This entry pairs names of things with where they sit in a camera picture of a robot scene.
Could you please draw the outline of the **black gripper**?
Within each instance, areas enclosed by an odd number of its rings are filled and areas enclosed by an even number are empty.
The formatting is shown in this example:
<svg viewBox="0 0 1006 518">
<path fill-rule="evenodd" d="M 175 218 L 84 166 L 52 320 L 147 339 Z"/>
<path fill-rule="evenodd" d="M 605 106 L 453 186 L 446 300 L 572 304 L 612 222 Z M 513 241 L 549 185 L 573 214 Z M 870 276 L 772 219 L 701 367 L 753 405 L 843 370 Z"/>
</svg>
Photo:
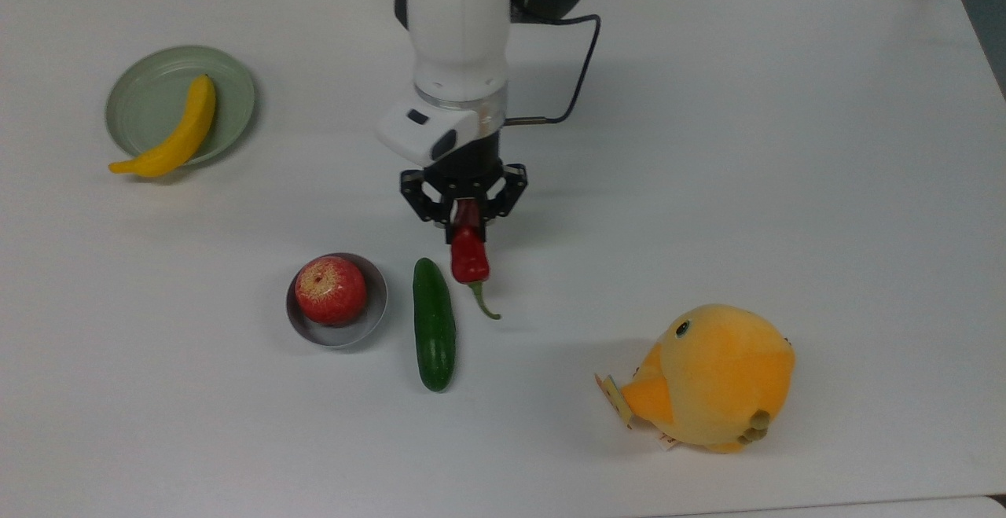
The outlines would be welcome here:
<svg viewBox="0 0 1006 518">
<path fill-rule="evenodd" d="M 509 217 L 527 188 L 524 164 L 502 163 L 500 137 L 497 131 L 454 149 L 424 170 L 400 173 L 400 195 L 420 221 L 442 229 L 446 244 L 455 236 L 457 200 L 475 200 L 480 239 L 486 240 L 487 227 Z"/>
</svg>

